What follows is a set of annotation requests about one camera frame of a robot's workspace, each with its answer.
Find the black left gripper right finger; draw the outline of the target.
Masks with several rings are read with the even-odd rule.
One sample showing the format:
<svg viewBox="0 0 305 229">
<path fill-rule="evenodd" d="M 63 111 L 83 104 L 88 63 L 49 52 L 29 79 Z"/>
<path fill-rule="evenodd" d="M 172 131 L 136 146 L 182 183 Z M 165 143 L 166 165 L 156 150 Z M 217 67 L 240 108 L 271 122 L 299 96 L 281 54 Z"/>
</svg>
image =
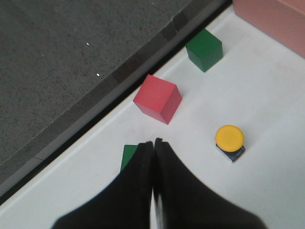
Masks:
<svg viewBox="0 0 305 229">
<path fill-rule="evenodd" d="M 179 159 L 170 144 L 154 144 L 153 193 L 159 229 L 264 229 L 255 214 L 216 194 Z"/>
</svg>

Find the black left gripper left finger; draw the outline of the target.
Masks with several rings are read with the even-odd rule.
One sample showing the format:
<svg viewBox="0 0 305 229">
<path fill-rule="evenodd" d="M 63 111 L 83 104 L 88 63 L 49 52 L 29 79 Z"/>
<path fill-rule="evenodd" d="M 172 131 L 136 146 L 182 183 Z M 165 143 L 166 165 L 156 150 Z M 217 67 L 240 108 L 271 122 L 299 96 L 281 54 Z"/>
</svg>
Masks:
<svg viewBox="0 0 305 229">
<path fill-rule="evenodd" d="M 60 217 L 54 229 L 148 229 L 153 143 L 138 144 L 119 175 L 97 196 Z"/>
</svg>

